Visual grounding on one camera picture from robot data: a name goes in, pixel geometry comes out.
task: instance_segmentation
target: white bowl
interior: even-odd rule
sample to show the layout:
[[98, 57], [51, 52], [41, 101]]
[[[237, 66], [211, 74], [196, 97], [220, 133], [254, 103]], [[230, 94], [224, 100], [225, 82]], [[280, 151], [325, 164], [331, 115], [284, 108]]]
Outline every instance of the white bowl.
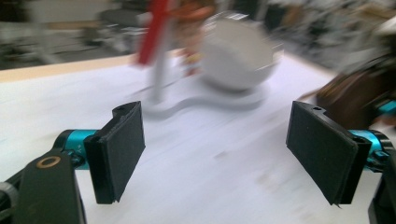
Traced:
[[209, 24], [202, 45], [204, 78], [232, 91], [245, 91], [267, 79], [277, 50], [249, 21], [218, 18]]

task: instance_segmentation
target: red object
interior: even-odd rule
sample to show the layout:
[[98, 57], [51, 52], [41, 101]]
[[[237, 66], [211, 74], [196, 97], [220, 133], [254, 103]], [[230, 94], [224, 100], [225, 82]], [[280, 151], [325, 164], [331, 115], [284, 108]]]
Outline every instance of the red object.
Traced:
[[148, 32], [143, 39], [142, 47], [139, 51], [137, 59], [139, 64], [148, 65], [152, 60], [161, 38], [163, 27], [166, 20], [168, 20], [167, 10], [169, 1], [170, 0], [156, 0], [152, 3], [153, 19], [148, 27]]

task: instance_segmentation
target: tabletop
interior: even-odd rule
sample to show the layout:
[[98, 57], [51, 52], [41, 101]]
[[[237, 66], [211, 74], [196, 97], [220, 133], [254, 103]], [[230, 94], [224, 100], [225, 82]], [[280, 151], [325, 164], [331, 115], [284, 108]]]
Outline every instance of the tabletop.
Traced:
[[[0, 72], [0, 179], [51, 149], [63, 130], [101, 129], [114, 107], [139, 100], [149, 69], [129, 60]], [[285, 143], [291, 102], [333, 75], [285, 54], [261, 84], [268, 91], [259, 108], [143, 115], [147, 147], [119, 203], [96, 204], [89, 171], [76, 171], [88, 223], [369, 223], [379, 174], [364, 171], [353, 203], [330, 206]]]

